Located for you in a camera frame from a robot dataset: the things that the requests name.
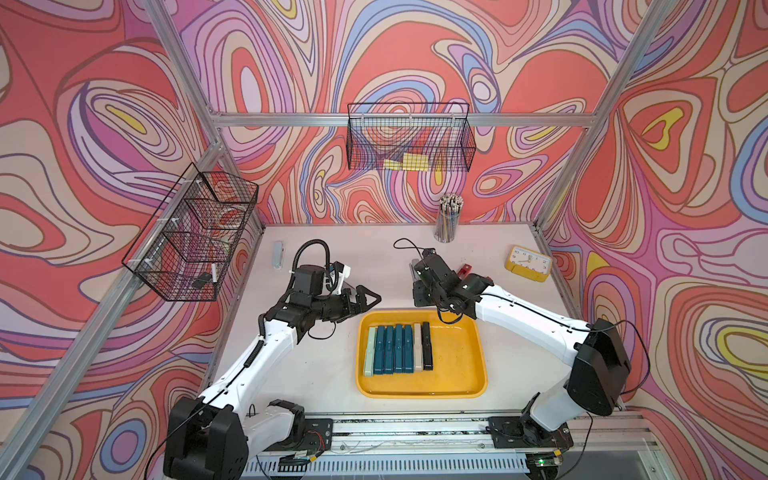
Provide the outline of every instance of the yellow sponge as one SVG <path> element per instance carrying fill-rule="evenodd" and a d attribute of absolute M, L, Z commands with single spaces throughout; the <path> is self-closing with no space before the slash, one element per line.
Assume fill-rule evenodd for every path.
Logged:
<path fill-rule="evenodd" d="M 419 154 L 403 154 L 402 169 L 408 171 L 428 172 L 429 157 Z"/>
<path fill-rule="evenodd" d="M 402 170 L 402 164 L 400 162 L 391 161 L 390 159 L 384 160 L 385 170 Z"/>

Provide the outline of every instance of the colorful patterned wall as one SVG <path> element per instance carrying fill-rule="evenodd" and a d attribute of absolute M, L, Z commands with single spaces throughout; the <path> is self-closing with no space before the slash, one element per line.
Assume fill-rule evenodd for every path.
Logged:
<path fill-rule="evenodd" d="M 448 192 L 467 199 L 462 221 L 532 221 L 581 132 L 477 128 L 483 145 L 468 173 L 431 173 L 350 170 L 346 128 L 274 130 L 269 138 L 245 127 L 225 133 L 245 178 L 261 185 L 265 223 L 430 222 Z"/>
<path fill-rule="evenodd" d="M 212 108 L 346 112 L 353 101 L 465 99 L 476 112 L 593 111 L 638 0 L 168 2 Z M 469 174 L 350 172 L 345 128 L 232 128 L 267 223 L 422 222 L 445 192 L 463 221 L 531 221 L 577 128 L 478 128 Z"/>
<path fill-rule="evenodd" d="M 768 478 L 766 159 L 768 4 L 681 0 L 547 229 L 681 478 Z"/>
<path fill-rule="evenodd" d="M 138 2 L 0 0 L 0 441 L 206 146 Z M 26 479 L 137 475 L 197 391 L 253 243 L 218 303 L 139 291 Z"/>

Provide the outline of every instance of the yellow tray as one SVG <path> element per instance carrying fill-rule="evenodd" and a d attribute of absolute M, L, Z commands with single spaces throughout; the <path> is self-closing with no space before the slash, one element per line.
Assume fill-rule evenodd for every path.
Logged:
<path fill-rule="evenodd" d="M 450 322 L 456 318 L 443 313 Z M 368 329 L 429 322 L 435 369 L 429 372 L 364 376 Z M 440 323 L 435 310 L 379 310 L 360 320 L 357 334 L 357 388 L 372 399 L 473 399 L 488 388 L 485 356 L 475 321 L 465 316 L 454 325 Z"/>

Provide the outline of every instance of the black wire basket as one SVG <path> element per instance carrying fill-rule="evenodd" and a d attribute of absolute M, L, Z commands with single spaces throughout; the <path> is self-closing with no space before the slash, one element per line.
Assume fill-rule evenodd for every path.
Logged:
<path fill-rule="evenodd" d="M 347 105 L 350 170 L 469 171 L 475 135 L 465 102 Z"/>
<path fill-rule="evenodd" d="M 179 185 L 180 181 L 171 191 L 179 191 Z M 129 260 L 152 220 L 131 245 L 123 265 L 163 300 L 216 301 L 258 195 L 259 186 L 241 177 L 198 171 L 148 248 Z"/>

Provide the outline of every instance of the clock face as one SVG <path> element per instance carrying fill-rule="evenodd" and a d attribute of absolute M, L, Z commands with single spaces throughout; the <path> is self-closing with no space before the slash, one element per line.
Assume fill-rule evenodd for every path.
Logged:
<path fill-rule="evenodd" d="M 523 247 L 513 248 L 512 253 L 509 254 L 509 259 L 519 266 L 545 275 L 549 274 L 549 269 L 552 267 L 551 258 Z"/>

